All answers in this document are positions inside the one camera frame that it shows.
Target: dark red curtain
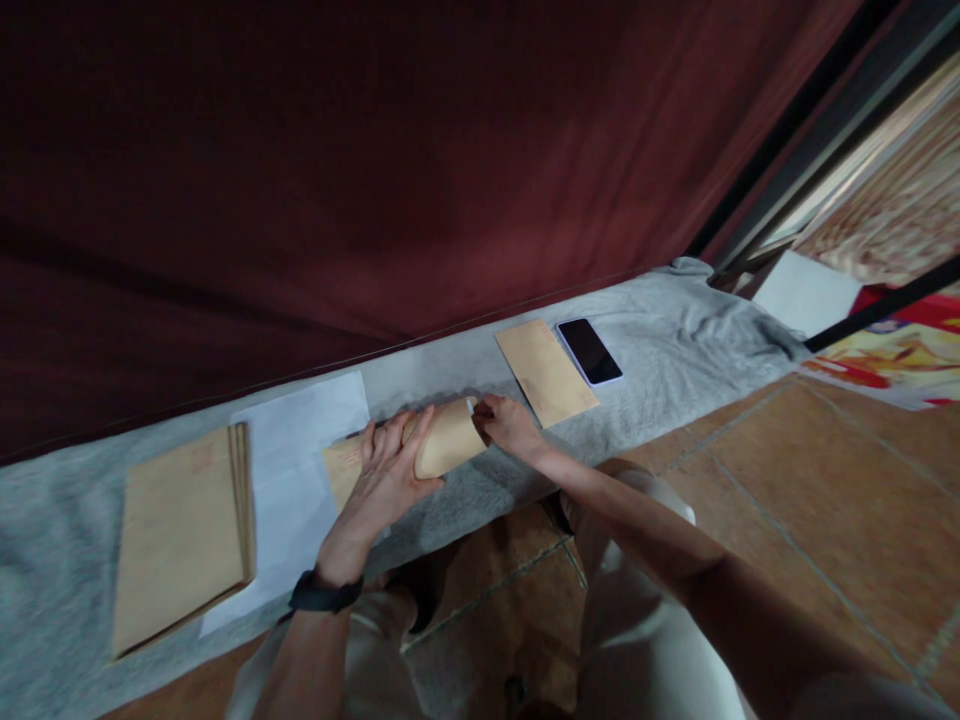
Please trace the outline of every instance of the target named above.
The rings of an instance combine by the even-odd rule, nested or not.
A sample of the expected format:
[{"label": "dark red curtain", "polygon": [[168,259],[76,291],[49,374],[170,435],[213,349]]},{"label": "dark red curtain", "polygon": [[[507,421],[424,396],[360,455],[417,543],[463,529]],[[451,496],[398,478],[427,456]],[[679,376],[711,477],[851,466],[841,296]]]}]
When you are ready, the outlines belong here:
[{"label": "dark red curtain", "polygon": [[669,262],[858,5],[7,12],[0,456]]}]

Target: black watch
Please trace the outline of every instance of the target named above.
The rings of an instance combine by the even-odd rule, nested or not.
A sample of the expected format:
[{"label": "black watch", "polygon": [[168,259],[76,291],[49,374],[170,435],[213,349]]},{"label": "black watch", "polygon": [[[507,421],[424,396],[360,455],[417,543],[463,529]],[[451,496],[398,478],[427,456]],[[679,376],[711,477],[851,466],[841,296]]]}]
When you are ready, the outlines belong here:
[{"label": "black watch", "polygon": [[352,585],[341,588],[319,588],[314,584],[313,570],[307,570],[300,576],[290,598],[290,607],[294,610],[310,612],[338,613],[353,605],[363,589],[363,576]]}]

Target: smartphone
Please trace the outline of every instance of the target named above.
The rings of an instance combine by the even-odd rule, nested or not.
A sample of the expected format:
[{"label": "smartphone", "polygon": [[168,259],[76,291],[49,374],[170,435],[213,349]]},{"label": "smartphone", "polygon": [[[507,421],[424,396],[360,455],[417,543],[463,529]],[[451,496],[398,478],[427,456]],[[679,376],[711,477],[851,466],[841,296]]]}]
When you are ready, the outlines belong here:
[{"label": "smartphone", "polygon": [[568,320],[557,325],[557,330],[588,384],[596,387],[623,377],[623,370],[601,342],[589,320]]}]

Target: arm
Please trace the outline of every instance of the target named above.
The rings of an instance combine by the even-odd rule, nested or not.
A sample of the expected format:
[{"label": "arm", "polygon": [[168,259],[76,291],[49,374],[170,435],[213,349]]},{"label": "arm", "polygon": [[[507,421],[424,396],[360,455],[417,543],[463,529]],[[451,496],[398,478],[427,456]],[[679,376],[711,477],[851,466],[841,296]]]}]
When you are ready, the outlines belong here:
[{"label": "arm", "polygon": [[821,676],[882,674],[704,532],[551,446],[519,403],[487,396],[478,412],[489,438],[593,513],[624,554],[687,607],[761,717],[786,717]]},{"label": "arm", "polygon": [[[440,478],[419,481],[413,474],[433,406],[417,421],[401,447],[403,428],[413,413],[400,413],[363,432],[360,479],[320,546],[314,582],[339,588],[360,579],[380,531],[399,520],[421,499],[443,486]],[[340,716],[350,609],[339,613],[297,612],[280,646],[257,703],[255,720]]]}]

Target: left hand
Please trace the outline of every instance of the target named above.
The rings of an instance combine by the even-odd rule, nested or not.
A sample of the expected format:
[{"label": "left hand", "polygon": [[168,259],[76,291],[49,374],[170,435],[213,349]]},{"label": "left hand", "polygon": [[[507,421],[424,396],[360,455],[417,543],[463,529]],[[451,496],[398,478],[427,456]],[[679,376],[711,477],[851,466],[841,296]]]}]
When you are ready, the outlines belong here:
[{"label": "left hand", "polygon": [[406,444],[403,428],[412,412],[397,413],[380,428],[371,421],[364,429],[360,479],[317,556],[322,581],[336,587],[356,581],[377,535],[443,487],[442,478],[417,480],[413,473],[433,413],[433,405],[421,413]]}]

